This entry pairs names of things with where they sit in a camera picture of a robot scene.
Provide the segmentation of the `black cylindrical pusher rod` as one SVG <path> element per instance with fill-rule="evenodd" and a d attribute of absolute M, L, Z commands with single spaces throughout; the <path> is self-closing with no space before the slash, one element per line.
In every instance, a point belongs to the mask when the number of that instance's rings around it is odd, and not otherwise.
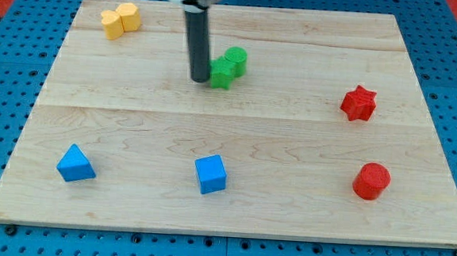
<path fill-rule="evenodd" d="M 208 10 L 185 10 L 186 38 L 190 62 L 190 78 L 207 82 L 210 76 L 209 13 Z"/>

